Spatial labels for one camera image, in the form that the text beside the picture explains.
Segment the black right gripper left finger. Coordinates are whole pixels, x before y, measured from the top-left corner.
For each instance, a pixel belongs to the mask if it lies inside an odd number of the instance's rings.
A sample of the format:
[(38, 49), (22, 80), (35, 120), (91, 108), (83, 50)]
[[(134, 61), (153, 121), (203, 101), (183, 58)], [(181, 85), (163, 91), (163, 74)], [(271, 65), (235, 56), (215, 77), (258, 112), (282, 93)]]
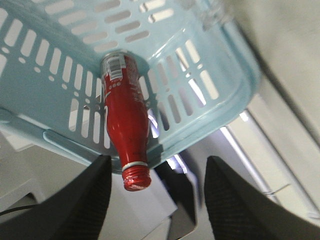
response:
[(2, 240), (96, 240), (107, 214), (112, 161), (100, 155), (59, 192), (0, 225)]

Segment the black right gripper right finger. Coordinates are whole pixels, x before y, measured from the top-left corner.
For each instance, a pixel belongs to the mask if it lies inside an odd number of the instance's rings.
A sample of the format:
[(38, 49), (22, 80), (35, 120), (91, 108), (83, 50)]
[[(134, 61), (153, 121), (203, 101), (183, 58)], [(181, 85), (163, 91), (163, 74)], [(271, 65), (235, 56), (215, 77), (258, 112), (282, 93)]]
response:
[(320, 228), (268, 199), (218, 156), (209, 156), (204, 199), (216, 240), (318, 240)]

